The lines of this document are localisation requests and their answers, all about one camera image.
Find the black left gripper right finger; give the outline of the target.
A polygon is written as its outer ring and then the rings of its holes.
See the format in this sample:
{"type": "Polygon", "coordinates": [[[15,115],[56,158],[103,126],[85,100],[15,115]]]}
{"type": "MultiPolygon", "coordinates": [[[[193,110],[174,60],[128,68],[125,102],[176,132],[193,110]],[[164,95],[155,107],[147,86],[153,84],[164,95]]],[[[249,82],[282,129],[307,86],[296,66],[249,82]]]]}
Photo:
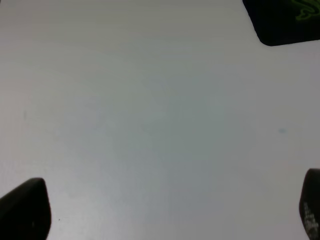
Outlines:
{"type": "Polygon", "coordinates": [[[299,214],[310,240],[320,239],[320,169],[310,168],[304,177],[299,214]]]}

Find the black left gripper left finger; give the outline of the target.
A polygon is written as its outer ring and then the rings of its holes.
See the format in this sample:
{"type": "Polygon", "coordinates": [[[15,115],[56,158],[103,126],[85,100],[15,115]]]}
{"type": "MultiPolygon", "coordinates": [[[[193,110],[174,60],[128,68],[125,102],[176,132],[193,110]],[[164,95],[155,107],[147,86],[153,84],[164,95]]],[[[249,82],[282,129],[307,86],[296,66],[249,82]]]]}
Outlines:
{"type": "Polygon", "coordinates": [[[30,178],[0,198],[2,240],[45,240],[51,222],[51,206],[43,178],[30,178]]]}

